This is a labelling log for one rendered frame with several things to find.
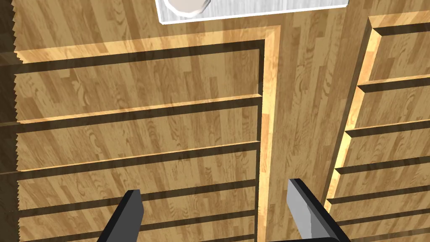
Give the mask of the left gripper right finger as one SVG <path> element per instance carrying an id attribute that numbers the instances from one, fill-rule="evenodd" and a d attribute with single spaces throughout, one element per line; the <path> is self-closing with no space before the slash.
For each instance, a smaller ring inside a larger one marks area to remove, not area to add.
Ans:
<path id="1" fill-rule="evenodd" d="M 351 242 L 301 179 L 289 179 L 286 201 L 301 239 L 286 242 Z"/>

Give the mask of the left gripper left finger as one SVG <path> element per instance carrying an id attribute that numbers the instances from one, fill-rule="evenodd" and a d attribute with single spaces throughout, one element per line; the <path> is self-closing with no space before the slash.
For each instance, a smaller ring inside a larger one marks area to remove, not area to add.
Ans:
<path id="1" fill-rule="evenodd" d="M 137 242 L 143 215 L 140 190 L 128 190 L 97 242 Z"/>

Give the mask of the pale knob on grey plate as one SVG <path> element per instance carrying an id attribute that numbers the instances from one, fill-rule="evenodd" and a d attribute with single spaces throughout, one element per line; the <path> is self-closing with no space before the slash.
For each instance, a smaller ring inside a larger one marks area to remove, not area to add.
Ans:
<path id="1" fill-rule="evenodd" d="M 155 0 L 161 24 L 344 8 L 349 0 Z"/>

